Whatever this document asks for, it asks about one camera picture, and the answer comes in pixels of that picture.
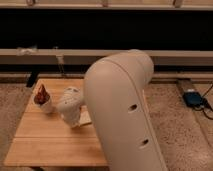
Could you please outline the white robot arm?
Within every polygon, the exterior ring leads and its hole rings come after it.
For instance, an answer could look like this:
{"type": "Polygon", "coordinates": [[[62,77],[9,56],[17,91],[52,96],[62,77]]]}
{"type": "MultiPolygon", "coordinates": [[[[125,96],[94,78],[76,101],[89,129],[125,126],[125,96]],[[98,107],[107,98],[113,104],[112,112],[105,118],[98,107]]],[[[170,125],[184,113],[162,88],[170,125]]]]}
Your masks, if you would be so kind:
{"type": "Polygon", "coordinates": [[[110,171],[168,171],[144,97],[153,73],[145,52],[116,53],[91,65],[83,88],[66,88],[58,101],[72,127],[80,125],[80,108],[87,108],[110,171]]]}

